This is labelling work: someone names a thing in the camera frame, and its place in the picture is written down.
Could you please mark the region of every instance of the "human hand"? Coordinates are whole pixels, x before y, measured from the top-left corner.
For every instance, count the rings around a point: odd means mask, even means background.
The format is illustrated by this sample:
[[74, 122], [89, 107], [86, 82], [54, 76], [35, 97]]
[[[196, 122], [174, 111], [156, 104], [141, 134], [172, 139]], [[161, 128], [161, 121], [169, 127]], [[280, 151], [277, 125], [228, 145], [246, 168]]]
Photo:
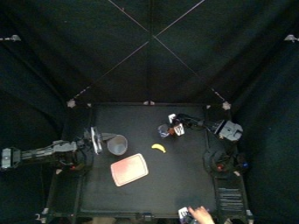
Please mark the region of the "human hand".
[[190, 216], [200, 224], [214, 224], [210, 214], [205, 210], [204, 206], [197, 207], [194, 210], [192, 210], [190, 207], [188, 207], [188, 211], [190, 213]]

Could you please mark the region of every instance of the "wire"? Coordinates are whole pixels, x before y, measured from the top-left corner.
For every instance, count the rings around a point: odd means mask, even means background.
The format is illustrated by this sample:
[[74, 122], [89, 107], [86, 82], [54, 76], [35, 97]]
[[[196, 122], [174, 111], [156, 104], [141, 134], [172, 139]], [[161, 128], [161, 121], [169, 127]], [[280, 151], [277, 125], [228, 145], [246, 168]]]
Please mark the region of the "wire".
[[194, 8], [197, 8], [197, 6], [204, 2], [205, 0], [201, 0], [198, 3], [196, 3], [192, 7], [190, 7], [190, 9], [186, 11], [186, 12], [184, 12], [182, 14], [181, 14], [181, 16], [154, 35], [156, 37], [160, 35], [160, 34], [162, 34], [162, 32], [165, 31], [165, 30], [168, 30], [168, 28], [173, 25], [173, 24], [176, 24], [176, 22], [178, 22], [182, 18], [184, 18], [184, 16], [186, 16], [189, 13], [190, 13], [190, 11], [194, 9]]
[[103, 77], [103, 76], [106, 76], [134, 54], [136, 54], [136, 52], [138, 52], [138, 50], [145, 46], [148, 44], [148, 41], [146, 42], [144, 42], [134, 50], [133, 50], [133, 52], [130, 52], [129, 54], [128, 54], [128, 56], [125, 56], [125, 58], [94, 80], [94, 82], [93, 83], [90, 83], [73, 97], [71, 97], [71, 99], [69, 99], [70, 101], [73, 101], [78, 96], [81, 96], [82, 95], [82, 93], [85, 93], [86, 92], [86, 90], [89, 89], [89, 88], [91, 88], [93, 86], [94, 86], [94, 84], [98, 82], [98, 80]]
[[130, 20], [148, 32], [148, 30], [137, 23], [137, 21], [125, 13], [125, 9], [119, 8], [110, 0], [107, 0], [115, 7], [117, 9], [130, 18]]
[[[172, 56], [181, 62], [181, 64], [190, 70], [190, 72], [194, 74], [194, 76], [197, 76], [198, 78], [201, 78], [198, 76], [198, 74], [190, 69], [190, 67], [182, 62], [182, 60], [180, 59], [180, 57], [173, 53], [173, 51], [169, 49], [169, 47], [166, 47], [166, 45], [162, 43], [162, 41], [153, 36], [153, 38], [156, 39], [156, 41], [162, 45], [162, 47], [168, 50], [168, 52], [172, 54]], [[220, 93], [205, 83], [202, 83], [202, 85], [205, 87], [209, 88], [209, 90], [213, 92], [213, 94], [225, 102], [225, 99], [221, 97]]]

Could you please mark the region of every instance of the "banana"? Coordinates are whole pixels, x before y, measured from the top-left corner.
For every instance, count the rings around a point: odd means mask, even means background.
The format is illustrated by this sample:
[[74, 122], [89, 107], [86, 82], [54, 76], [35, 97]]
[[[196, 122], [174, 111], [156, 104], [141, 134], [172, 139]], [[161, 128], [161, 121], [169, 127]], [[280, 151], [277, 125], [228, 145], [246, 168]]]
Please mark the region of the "banana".
[[154, 143], [152, 145], [152, 149], [156, 149], [156, 150], [161, 151], [162, 153], [165, 153], [165, 149], [158, 143]]

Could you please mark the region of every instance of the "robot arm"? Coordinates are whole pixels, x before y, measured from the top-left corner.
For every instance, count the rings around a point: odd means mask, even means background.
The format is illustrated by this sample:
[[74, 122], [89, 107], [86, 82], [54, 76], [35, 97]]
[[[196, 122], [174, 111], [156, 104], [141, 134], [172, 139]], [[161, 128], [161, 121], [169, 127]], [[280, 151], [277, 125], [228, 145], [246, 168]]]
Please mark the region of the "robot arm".
[[93, 148], [95, 154], [101, 152], [102, 138], [97, 128], [91, 127], [90, 132], [83, 132], [83, 137], [77, 141], [54, 141], [51, 145], [21, 151], [14, 147], [0, 150], [0, 171], [7, 171], [18, 165], [33, 163], [58, 162], [58, 166], [75, 166], [77, 152]]

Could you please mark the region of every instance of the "pink plate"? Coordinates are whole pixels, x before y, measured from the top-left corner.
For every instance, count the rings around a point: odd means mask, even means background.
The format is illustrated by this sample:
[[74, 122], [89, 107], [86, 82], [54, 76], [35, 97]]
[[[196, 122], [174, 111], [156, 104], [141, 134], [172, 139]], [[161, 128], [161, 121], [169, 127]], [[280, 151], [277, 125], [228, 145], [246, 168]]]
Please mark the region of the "pink plate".
[[115, 186], [122, 186], [148, 174], [144, 157], [140, 153], [126, 157], [110, 165], [110, 173]]

